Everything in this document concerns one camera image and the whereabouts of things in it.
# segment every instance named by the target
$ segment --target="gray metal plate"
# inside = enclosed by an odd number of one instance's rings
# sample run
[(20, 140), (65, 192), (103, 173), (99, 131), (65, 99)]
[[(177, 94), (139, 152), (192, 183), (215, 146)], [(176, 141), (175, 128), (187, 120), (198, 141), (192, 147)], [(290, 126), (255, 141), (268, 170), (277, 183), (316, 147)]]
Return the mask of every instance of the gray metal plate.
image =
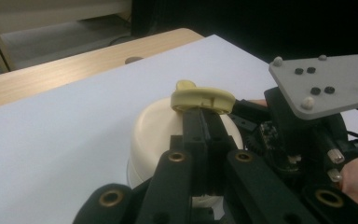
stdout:
[[(317, 119), (358, 108), (358, 55), (281, 62), (275, 59), (269, 71), (301, 119)], [(326, 87), (333, 87), (334, 92), (326, 93)], [(321, 92), (312, 94), (312, 88)]]

